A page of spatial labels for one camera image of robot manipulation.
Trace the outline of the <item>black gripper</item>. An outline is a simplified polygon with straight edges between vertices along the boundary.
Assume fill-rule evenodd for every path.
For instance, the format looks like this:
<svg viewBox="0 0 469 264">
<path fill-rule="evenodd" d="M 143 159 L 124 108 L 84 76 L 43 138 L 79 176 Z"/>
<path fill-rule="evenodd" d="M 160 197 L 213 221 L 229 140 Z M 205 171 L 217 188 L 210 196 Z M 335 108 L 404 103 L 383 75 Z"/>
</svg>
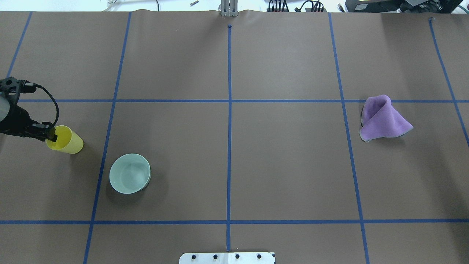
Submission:
<svg viewBox="0 0 469 264">
<path fill-rule="evenodd" d="M 12 107 L 0 122 L 0 132 L 11 136 L 35 138 L 41 142 L 56 142 L 58 138 L 51 122 L 37 123 L 19 106 Z"/>
</svg>

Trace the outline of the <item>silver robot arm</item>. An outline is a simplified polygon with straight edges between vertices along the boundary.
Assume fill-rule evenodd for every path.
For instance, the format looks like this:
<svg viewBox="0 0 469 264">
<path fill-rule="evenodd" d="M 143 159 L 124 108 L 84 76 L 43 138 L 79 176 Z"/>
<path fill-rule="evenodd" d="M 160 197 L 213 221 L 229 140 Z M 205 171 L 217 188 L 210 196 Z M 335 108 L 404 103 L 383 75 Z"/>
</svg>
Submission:
<svg viewBox="0 0 469 264">
<path fill-rule="evenodd" d="M 11 104 L 1 98 L 0 132 L 10 136 L 32 138 L 45 142 L 56 142 L 55 125 L 51 122 L 37 122 L 30 118 L 30 114 L 23 108 Z"/>
</svg>

